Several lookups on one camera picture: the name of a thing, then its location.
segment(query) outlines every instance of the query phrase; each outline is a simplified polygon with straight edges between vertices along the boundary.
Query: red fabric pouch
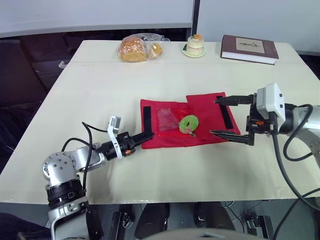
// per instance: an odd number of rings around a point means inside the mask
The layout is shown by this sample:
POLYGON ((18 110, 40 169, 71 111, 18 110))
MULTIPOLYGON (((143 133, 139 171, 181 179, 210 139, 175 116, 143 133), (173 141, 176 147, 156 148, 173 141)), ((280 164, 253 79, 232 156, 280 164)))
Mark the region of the red fabric pouch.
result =
POLYGON ((140 101, 142 129, 144 128, 144 107, 150 107, 151 130, 154 136, 142 144, 143 149, 190 147, 204 144, 226 142, 213 135, 209 130, 228 130, 240 134, 229 107, 226 107, 232 128, 227 129, 219 104, 214 103, 217 97, 225 93, 211 93, 186 96, 187 103, 174 101, 140 101), (196 137, 184 134, 179 130, 180 121, 188 115, 199 119, 199 126, 194 133, 196 137))

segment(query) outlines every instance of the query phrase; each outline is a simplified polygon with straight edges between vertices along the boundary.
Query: brown book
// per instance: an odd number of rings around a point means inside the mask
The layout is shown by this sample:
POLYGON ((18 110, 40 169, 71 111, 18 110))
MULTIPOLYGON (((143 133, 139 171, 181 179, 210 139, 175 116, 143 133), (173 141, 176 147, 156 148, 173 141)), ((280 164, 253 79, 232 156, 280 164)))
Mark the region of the brown book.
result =
POLYGON ((220 57, 271 65, 279 59, 273 41, 232 35, 223 36, 220 57))

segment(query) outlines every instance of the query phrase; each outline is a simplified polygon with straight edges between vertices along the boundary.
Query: green ring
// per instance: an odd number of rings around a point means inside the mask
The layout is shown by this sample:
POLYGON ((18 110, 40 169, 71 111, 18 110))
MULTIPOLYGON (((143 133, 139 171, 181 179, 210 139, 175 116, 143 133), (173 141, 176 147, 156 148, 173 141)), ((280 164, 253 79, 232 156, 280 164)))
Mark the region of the green ring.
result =
POLYGON ((182 120, 179 123, 179 130, 183 134, 190 134, 199 125, 199 120, 195 115, 188 115, 182 118, 182 120))

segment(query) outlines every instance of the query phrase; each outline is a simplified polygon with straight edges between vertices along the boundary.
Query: wall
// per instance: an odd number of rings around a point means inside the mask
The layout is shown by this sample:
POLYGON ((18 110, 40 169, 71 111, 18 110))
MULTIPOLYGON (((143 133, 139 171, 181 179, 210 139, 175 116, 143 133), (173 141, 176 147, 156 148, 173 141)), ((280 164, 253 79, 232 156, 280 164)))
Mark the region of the wall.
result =
POLYGON ((197 32, 205 41, 224 34, 290 43, 320 53, 320 0, 201 0, 197 32))
POLYGON ((0 38, 58 32, 190 28, 193 0, 1 0, 0 38))

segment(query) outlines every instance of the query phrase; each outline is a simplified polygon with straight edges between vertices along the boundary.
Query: book label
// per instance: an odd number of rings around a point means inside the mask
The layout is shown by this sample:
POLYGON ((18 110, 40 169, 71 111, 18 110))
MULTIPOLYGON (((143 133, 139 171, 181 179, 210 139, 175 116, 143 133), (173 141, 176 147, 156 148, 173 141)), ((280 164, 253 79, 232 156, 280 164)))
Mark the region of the book label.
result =
POLYGON ((236 37, 236 49, 254 53, 264 54, 264 46, 262 41, 236 37))

